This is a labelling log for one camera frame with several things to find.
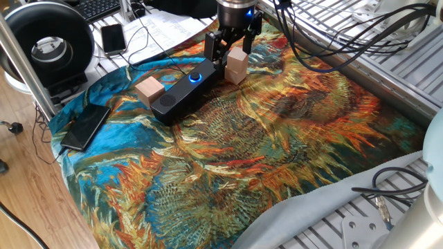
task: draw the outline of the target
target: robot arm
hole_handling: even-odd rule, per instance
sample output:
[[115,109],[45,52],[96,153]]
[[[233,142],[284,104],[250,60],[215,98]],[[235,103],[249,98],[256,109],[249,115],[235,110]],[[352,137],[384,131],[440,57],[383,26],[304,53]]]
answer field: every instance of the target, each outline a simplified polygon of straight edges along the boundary
[[263,13],[255,12],[257,2],[258,0],[217,0],[219,30],[206,34],[206,59],[223,66],[222,60],[226,52],[243,37],[243,51],[251,53],[255,36],[262,32]]

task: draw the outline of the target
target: smartphone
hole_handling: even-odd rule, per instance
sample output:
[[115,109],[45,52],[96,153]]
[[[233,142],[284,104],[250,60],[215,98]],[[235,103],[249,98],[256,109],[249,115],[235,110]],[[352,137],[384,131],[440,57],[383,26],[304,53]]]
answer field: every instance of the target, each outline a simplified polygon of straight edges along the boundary
[[63,138],[61,146],[84,151],[110,111],[109,107],[88,104]]
[[126,50],[125,34],[121,24],[103,26],[100,30],[105,55],[117,55]]

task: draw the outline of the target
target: metal bracket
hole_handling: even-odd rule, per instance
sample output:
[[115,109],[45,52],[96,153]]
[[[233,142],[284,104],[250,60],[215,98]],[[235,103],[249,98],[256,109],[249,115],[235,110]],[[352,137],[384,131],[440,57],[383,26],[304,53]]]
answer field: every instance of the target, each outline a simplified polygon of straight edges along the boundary
[[344,249],[375,249],[389,233],[379,217],[346,216],[341,226]]
[[120,1],[120,13],[127,22],[135,20],[134,13],[132,12],[131,6],[128,4],[127,0]]

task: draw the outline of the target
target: wooden block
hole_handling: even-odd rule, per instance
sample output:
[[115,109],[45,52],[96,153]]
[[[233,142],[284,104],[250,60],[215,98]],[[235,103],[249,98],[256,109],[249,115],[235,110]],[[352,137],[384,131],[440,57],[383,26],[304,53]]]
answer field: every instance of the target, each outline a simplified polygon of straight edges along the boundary
[[235,72],[228,68],[228,66],[224,69],[224,79],[232,82],[234,84],[239,84],[242,80],[246,78],[246,69],[244,69],[242,72]]
[[248,68],[249,56],[239,47],[234,47],[228,54],[228,68],[231,71],[243,73]]
[[154,77],[149,77],[136,85],[136,92],[138,99],[145,106],[151,107],[151,104],[165,93],[165,87]]

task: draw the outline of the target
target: colorful cloth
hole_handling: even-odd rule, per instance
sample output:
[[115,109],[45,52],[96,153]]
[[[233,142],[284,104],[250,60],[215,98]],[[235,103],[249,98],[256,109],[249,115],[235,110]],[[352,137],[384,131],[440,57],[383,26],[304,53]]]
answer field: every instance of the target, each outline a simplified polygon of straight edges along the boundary
[[[173,57],[188,72],[203,61],[203,49],[196,43]],[[229,248],[276,203],[422,148],[416,124],[340,73],[301,66],[268,23],[247,78],[221,81],[172,127],[134,89],[149,76],[171,87],[182,74],[159,69],[166,66],[174,65],[164,59],[139,68],[157,68],[147,73],[120,68],[51,120],[57,153],[88,103],[111,108],[85,152],[59,159],[101,248]]]

